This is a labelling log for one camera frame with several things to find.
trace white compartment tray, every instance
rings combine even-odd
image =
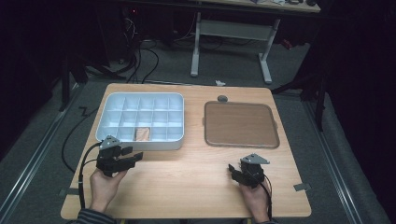
[[[135,141],[138,128],[149,128],[149,139]],[[171,150],[184,136],[184,98],[176,92],[114,92],[108,95],[96,139],[108,135],[134,150]]]

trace brown tray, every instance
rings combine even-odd
[[[279,147],[272,110],[247,103],[205,104],[205,140],[217,147]]]

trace tray compartment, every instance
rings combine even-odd
[[[122,111],[120,127],[134,127],[136,125],[136,111]]]
[[[124,108],[124,104],[125,104],[125,97],[111,97],[111,99],[108,100],[107,110],[121,111]]]
[[[134,127],[121,127],[116,136],[121,142],[132,142],[134,141]]]
[[[150,127],[152,122],[152,111],[138,111],[136,127]]]
[[[104,127],[119,127],[120,125],[120,111],[107,111],[102,115]]]
[[[153,142],[166,141],[166,127],[155,127],[150,130],[150,140]]]
[[[96,139],[98,138],[97,136],[103,136],[101,140],[105,139],[108,135],[117,136],[118,129],[119,127],[102,127],[96,131]]]
[[[154,108],[154,99],[150,97],[141,97],[139,101],[139,111],[152,111]]]
[[[140,98],[125,97],[124,99],[125,100],[124,100],[123,110],[137,111],[139,107]]]
[[[183,104],[183,99],[180,99],[179,97],[176,96],[170,96],[169,97],[169,111],[183,111],[184,110],[184,104]]]
[[[167,111],[169,108],[169,98],[156,98],[154,100],[154,110]]]
[[[183,136],[180,128],[168,128],[166,138],[168,141],[177,141]]]
[[[152,118],[152,127],[167,127],[168,126],[168,112],[154,111]]]
[[[183,111],[169,111],[168,127],[182,127],[182,126],[183,126]]]

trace human hand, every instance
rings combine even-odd
[[[264,180],[262,184],[268,190],[268,184]],[[244,196],[245,204],[247,205],[248,210],[251,215],[253,215],[254,220],[257,223],[269,221],[268,217],[268,202],[269,198],[265,190],[258,185],[256,188],[252,188],[250,186],[239,184],[239,188],[242,191],[242,195]]]
[[[97,212],[104,213],[117,194],[119,184],[125,177],[128,170],[121,171],[113,177],[109,177],[103,174],[99,169],[96,169],[91,175],[91,191],[92,191],[92,203],[91,209]]]

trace small button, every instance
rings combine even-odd
[[[225,103],[228,101],[228,98],[225,95],[220,95],[220,96],[218,96],[218,101]]]

